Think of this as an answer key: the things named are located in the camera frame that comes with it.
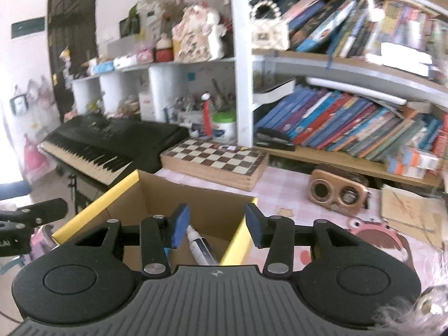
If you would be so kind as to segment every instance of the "white cord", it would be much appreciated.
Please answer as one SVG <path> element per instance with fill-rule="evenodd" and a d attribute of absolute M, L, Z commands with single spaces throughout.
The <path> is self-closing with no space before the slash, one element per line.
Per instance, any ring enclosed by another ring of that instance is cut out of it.
<path fill-rule="evenodd" d="M 385 13 L 383 9 L 375 7 L 375 0 L 367 0 L 367 5 L 369 9 L 369 19 L 374 23 L 384 19 Z"/>

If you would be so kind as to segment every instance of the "glue tube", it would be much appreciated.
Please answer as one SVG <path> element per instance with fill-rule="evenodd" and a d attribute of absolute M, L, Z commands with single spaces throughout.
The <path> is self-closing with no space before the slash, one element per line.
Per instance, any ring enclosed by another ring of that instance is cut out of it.
<path fill-rule="evenodd" d="M 187 227 L 187 237 L 190 243 L 190 251 L 198 265 L 217 266 L 218 261 L 211 252 L 210 245 L 191 225 Z"/>

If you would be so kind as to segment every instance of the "handbag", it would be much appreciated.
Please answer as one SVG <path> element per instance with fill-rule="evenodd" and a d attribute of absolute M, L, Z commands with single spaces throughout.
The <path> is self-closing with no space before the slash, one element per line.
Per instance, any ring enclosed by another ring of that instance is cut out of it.
<path fill-rule="evenodd" d="M 256 19 L 261 6 L 274 11 L 274 19 Z M 254 5 L 250 12 L 252 25 L 252 49 L 287 50 L 290 47 L 288 23 L 281 17 L 280 9 L 271 0 L 262 0 Z"/>

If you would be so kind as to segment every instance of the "dark wooden door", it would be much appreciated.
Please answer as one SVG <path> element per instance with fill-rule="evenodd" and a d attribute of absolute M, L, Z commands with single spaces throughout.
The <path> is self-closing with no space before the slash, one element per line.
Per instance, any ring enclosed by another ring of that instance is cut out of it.
<path fill-rule="evenodd" d="M 68 47 L 77 74 L 81 65 L 97 56 L 95 0 L 48 0 L 48 50 L 55 99 L 63 120 L 73 106 L 73 93 L 66 89 L 61 52 Z"/>

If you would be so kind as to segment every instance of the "purple book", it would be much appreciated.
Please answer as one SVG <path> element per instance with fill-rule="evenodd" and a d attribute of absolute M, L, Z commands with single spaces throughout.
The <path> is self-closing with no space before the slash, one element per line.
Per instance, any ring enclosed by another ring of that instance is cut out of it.
<path fill-rule="evenodd" d="M 278 129 L 279 132 L 286 133 L 290 128 L 294 127 L 301 119 L 302 116 L 311 108 L 313 105 L 319 101 L 328 91 L 326 89 L 322 89 L 313 95 L 310 100 L 297 112 L 284 123 L 284 125 Z"/>

